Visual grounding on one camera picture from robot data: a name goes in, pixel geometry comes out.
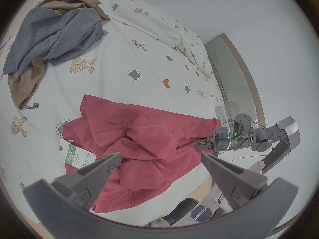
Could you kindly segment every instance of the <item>patterned bed sheet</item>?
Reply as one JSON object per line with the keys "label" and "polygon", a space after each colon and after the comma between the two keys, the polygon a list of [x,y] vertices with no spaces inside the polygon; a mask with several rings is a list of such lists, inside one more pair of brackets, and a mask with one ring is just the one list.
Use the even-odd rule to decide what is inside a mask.
{"label": "patterned bed sheet", "polygon": [[[29,102],[30,105],[37,102],[38,109],[17,109],[10,96],[8,76],[0,81],[1,179],[17,208],[36,223],[39,221],[21,189],[40,178],[51,182],[65,174],[64,163],[58,160],[56,153],[62,125],[80,117],[79,106],[84,94],[201,118],[216,116],[215,107],[223,102],[208,60],[203,62],[205,67],[199,67],[197,55],[191,54],[193,60],[187,55],[185,49],[196,38],[194,44],[190,43],[190,47],[196,47],[192,52],[206,56],[204,45],[195,32],[167,14],[158,15],[158,9],[142,0],[128,0],[129,13],[133,15],[128,18],[117,14],[124,0],[100,1],[100,7],[111,18],[102,23],[102,39],[73,61],[57,66],[47,63],[46,74]],[[163,30],[160,26],[154,33],[147,33],[144,22],[155,16],[163,17],[160,21],[164,26],[175,21],[173,28],[178,34],[169,36],[170,30],[166,30],[170,28]],[[184,35],[189,36],[189,40],[181,40]],[[14,37],[0,57],[1,68]],[[145,225],[169,214],[208,176],[201,164],[176,180],[163,194],[141,205],[98,215],[121,223]]]}

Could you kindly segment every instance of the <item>red jacket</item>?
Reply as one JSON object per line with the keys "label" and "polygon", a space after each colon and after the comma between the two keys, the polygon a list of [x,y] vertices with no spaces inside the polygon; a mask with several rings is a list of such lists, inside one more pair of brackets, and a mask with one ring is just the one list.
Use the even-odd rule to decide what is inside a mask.
{"label": "red jacket", "polygon": [[[97,213],[134,207],[163,193],[200,164],[202,150],[193,146],[220,124],[217,119],[118,104],[88,95],[83,97],[80,110],[82,117],[63,126],[63,138],[72,139],[97,159],[118,151],[122,156],[92,207]],[[67,173],[76,169],[68,164],[65,167]]]}

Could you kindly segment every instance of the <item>clothing tag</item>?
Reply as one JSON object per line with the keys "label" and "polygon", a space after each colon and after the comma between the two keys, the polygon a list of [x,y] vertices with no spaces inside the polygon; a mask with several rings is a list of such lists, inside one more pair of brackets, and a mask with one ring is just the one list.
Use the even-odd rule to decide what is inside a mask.
{"label": "clothing tag", "polygon": [[81,168],[95,161],[96,156],[61,138],[58,159],[76,168]]}

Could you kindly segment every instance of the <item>white wall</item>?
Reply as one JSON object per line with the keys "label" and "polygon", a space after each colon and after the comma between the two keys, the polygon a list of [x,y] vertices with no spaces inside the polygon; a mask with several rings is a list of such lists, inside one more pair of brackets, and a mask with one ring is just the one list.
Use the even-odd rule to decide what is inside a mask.
{"label": "white wall", "polygon": [[[267,126],[291,115],[299,125],[301,143],[267,173],[269,182],[283,177],[299,186],[282,222],[299,212],[319,178],[319,44],[312,28],[292,0],[145,0],[183,22],[204,44],[225,32],[257,86]],[[33,5],[13,21],[17,29]],[[258,155],[249,150],[228,153],[228,161]],[[237,159],[249,167],[260,157]]]}

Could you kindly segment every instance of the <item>headboard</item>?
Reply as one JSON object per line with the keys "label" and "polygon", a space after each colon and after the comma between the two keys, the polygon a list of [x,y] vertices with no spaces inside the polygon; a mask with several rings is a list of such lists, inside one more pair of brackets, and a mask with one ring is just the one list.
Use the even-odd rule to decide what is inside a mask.
{"label": "headboard", "polygon": [[225,33],[205,45],[224,102],[234,101],[245,113],[266,126],[263,107],[251,74]]}

